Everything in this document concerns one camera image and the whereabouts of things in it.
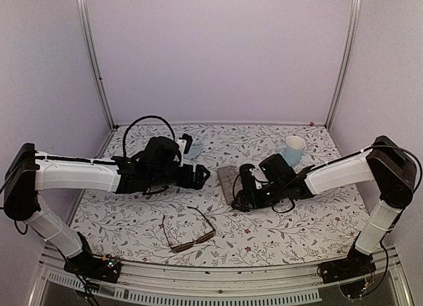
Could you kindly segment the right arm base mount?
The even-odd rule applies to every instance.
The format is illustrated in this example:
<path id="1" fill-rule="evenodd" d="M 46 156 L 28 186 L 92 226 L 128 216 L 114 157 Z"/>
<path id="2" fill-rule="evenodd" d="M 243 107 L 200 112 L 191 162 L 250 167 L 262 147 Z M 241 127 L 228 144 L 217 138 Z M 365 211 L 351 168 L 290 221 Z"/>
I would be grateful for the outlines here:
<path id="1" fill-rule="evenodd" d="M 345 258 L 322 262 L 317 267 L 317 275 L 322 278 L 324 284 L 359 278 L 339 285 L 341 294 L 348 299 L 364 296 L 375 271 L 373 255 L 365 255 L 355 248 L 351 248 Z"/>

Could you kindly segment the grey glasses case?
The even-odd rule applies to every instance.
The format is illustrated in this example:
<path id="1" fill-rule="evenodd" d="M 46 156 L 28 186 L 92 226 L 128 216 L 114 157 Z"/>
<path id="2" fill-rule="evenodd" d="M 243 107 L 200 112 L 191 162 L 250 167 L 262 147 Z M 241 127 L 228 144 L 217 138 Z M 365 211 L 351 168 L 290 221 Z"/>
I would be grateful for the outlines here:
<path id="1" fill-rule="evenodd" d="M 217 177 L 223 192 L 225 203 L 230 206 L 234 200 L 233 183 L 237 176 L 236 168 L 233 165 L 227 165 L 217 168 Z"/>

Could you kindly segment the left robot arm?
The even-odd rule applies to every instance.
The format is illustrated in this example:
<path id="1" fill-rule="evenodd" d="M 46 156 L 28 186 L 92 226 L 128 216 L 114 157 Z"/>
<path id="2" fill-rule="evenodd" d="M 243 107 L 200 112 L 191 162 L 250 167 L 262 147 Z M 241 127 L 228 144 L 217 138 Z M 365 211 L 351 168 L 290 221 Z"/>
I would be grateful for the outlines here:
<path id="1" fill-rule="evenodd" d="M 210 171 L 203 165 L 184 163 L 191 144 L 188 137 L 153 137 L 143 151 L 132 156 L 86 159 L 50 155 L 25 143 L 5 174 L 3 211 L 53 244 L 83 275 L 91 276 L 98 270 L 99 258 L 93 256 L 85 237 L 70 229 L 38 193 L 70 189 L 148 195 L 156 186 L 200 190 Z"/>

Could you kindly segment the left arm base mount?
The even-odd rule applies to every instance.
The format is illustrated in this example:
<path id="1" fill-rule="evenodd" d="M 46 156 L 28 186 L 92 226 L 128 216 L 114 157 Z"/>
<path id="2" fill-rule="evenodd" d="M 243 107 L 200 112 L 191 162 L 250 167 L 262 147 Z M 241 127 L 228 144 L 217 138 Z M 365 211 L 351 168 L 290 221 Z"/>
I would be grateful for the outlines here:
<path id="1" fill-rule="evenodd" d="M 109 260 L 82 252 L 73 258 L 66 258 L 63 269 L 82 278 L 116 284 L 120 277 L 120 263 L 109 265 Z"/>

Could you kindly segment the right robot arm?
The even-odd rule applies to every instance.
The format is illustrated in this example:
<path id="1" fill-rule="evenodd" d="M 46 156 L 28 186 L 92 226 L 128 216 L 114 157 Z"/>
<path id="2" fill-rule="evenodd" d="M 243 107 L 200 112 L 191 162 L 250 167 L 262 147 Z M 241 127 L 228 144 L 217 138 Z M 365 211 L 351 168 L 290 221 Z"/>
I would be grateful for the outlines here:
<path id="1" fill-rule="evenodd" d="M 422 164 L 410 151 L 381 135 L 372 145 L 328 163 L 311 165 L 295 172 L 280 154 L 273 154 L 259 164 L 265 176 L 259 180 L 252 164 L 242 165 L 236 177 L 242 188 L 233 191 L 231 206 L 248 212 L 271 207 L 289 199 L 311 199 L 328 190 L 366 181 L 379 189 L 379 203 L 342 262 L 348 277 L 357 276 L 367 266 L 370 256 L 411 203 L 422 182 Z"/>

